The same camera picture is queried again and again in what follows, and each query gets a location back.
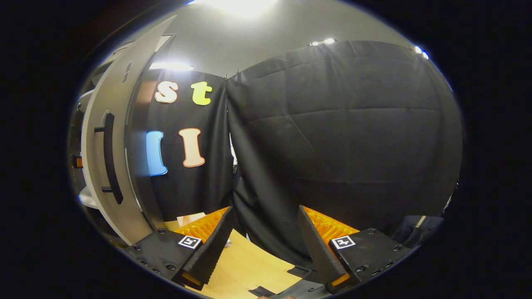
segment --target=gray wall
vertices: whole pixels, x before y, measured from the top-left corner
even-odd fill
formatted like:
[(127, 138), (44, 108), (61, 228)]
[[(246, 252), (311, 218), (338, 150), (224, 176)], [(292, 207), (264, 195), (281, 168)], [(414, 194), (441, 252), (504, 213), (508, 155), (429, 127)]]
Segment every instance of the gray wall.
[(176, 34), (172, 58), (194, 70), (232, 76), (254, 64), (307, 46), (312, 41), (376, 40), (413, 48), (393, 28), (362, 9), (337, 0), (279, 0), (255, 19), (240, 18), (206, 4), (186, 5), (155, 23), (177, 15), (166, 34)]

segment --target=table surface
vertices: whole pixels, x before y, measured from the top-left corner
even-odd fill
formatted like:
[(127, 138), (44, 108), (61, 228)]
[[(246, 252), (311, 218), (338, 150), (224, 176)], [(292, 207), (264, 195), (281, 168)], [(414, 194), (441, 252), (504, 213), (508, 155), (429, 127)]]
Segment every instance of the table surface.
[(294, 265), (260, 249), (237, 231), (229, 239), (232, 245), (223, 249), (209, 284), (201, 291), (188, 289), (214, 299), (256, 299), (248, 290), (262, 286), (277, 294), (301, 279), (286, 272)]

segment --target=letter s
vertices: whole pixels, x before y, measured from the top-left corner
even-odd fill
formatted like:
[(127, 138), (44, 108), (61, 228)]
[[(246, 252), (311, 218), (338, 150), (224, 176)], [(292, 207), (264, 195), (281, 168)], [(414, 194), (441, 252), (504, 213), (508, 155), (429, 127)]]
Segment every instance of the letter s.
[(157, 92), (155, 93), (155, 100), (161, 103), (173, 103), (177, 100), (177, 90), (179, 87), (175, 82), (162, 81), (157, 85)]

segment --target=white letter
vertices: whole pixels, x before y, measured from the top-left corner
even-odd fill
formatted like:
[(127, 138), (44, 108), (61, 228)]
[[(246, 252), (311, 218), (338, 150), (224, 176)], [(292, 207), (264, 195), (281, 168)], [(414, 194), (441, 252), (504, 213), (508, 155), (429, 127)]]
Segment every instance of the white letter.
[(177, 100), (177, 90), (179, 87), (175, 82), (163, 81), (157, 85), (158, 92), (155, 93), (155, 100), (161, 103), (173, 103)]
[(189, 128), (180, 130), (178, 134), (183, 137), (183, 144), (185, 146), (183, 166), (196, 167), (203, 165), (205, 159), (201, 157), (200, 145), (198, 143), (198, 135), (201, 134), (201, 131), (199, 129)]

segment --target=black curtain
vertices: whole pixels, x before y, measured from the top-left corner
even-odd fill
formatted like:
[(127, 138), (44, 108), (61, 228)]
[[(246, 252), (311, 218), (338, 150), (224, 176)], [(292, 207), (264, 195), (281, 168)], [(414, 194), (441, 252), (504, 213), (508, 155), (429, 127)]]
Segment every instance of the black curtain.
[[(171, 62), (171, 58), (155, 62)], [(148, 112), (147, 131), (164, 134), (161, 156), (168, 173), (151, 177), (164, 221), (173, 221), (182, 215), (211, 213), (229, 205), (233, 156), (227, 125), (225, 79), (197, 71), (162, 69), (157, 84), (162, 81), (178, 84), (178, 98), (173, 103), (157, 102), (156, 88)], [(203, 81), (212, 87), (212, 91), (205, 94), (211, 99), (208, 105), (193, 102), (194, 90), (190, 86)], [(178, 132), (187, 128), (201, 131), (198, 143), (199, 152), (205, 158), (203, 165), (183, 166), (185, 148)]]
[(233, 205), (250, 239), (311, 267), (302, 204), (359, 230), (439, 216), (462, 156), (460, 111), (420, 54), (376, 41), (309, 46), (227, 81)]

